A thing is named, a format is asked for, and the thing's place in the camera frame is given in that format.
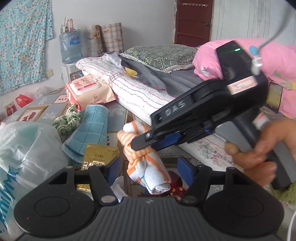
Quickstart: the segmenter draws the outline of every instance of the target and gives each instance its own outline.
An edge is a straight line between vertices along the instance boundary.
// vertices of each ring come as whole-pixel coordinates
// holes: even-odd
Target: white towel
[[[136,183],[146,187],[150,194],[162,194],[170,190],[171,179],[160,157],[151,147],[139,151],[131,148],[131,141],[148,131],[146,124],[133,121],[118,132],[117,137],[124,146],[123,152],[129,160],[127,173]]]

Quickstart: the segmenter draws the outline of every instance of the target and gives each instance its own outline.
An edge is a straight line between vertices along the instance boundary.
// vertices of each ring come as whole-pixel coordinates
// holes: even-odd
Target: human hand
[[[284,141],[296,160],[296,122],[283,118],[267,124],[261,133],[255,148],[242,153],[232,143],[225,143],[225,151],[232,156],[233,162],[244,168],[244,173],[261,186],[271,183],[276,177],[277,166],[274,162],[266,161],[266,154],[277,142]]]

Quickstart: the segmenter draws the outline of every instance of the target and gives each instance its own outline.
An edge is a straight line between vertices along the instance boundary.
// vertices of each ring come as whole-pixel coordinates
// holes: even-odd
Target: finger
[[[258,154],[266,154],[271,151],[277,142],[284,141],[291,132],[291,123],[288,119],[281,119],[270,122],[263,128],[260,140],[254,151]]]
[[[236,145],[230,143],[230,142],[226,142],[225,143],[225,152],[230,155],[230,156],[234,156],[237,153],[239,153],[239,149],[236,147]]]
[[[247,153],[239,152],[233,156],[233,162],[241,168],[251,169],[266,160],[265,155],[258,155],[250,151]]]
[[[263,162],[252,169],[245,170],[244,173],[260,186],[271,183],[276,177],[277,166],[274,162]]]

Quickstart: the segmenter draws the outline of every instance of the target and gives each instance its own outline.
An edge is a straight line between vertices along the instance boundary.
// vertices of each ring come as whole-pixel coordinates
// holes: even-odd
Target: cable
[[[261,67],[262,67],[263,63],[262,63],[262,58],[260,56],[260,52],[261,52],[262,48],[264,46],[266,46],[267,44],[269,44],[270,42],[272,42],[278,35],[280,35],[285,30],[285,28],[287,27],[287,25],[289,23],[290,15],[292,14],[293,11],[294,11],[294,8],[292,8],[290,6],[290,4],[287,4],[285,16],[284,16],[284,19],[283,19],[279,29],[271,38],[267,39],[266,41],[264,41],[260,45],[256,58],[252,59],[251,72],[253,75],[257,76],[261,73]]]
[[[286,0],[288,3],[292,5],[293,8],[296,9],[296,0]]]
[[[293,213],[291,222],[289,224],[288,234],[287,234],[287,241],[291,241],[292,225],[293,225],[293,221],[294,221],[295,217],[296,217],[296,211]]]
[[[269,38],[268,40],[266,40],[265,42],[263,42],[259,49],[258,49],[258,53],[260,55],[260,51],[261,49],[266,46],[267,44],[269,44],[271,41],[274,41],[274,39],[280,35],[284,30],[285,28],[287,27],[288,23],[289,23],[289,20],[290,20],[290,15],[292,14],[292,12],[294,11],[294,8],[291,7],[290,4],[287,4],[287,8],[286,8],[286,12],[285,12],[285,16],[284,16],[284,19],[279,27],[279,29],[277,30],[277,32],[271,37]]]

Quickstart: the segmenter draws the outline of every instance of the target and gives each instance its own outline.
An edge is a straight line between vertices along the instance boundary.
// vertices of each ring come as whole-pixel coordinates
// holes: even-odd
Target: electrical outlet
[[[53,76],[53,75],[54,75],[54,73],[53,73],[52,69],[49,69],[48,71],[46,71],[46,76],[48,78],[51,77],[51,76]]]

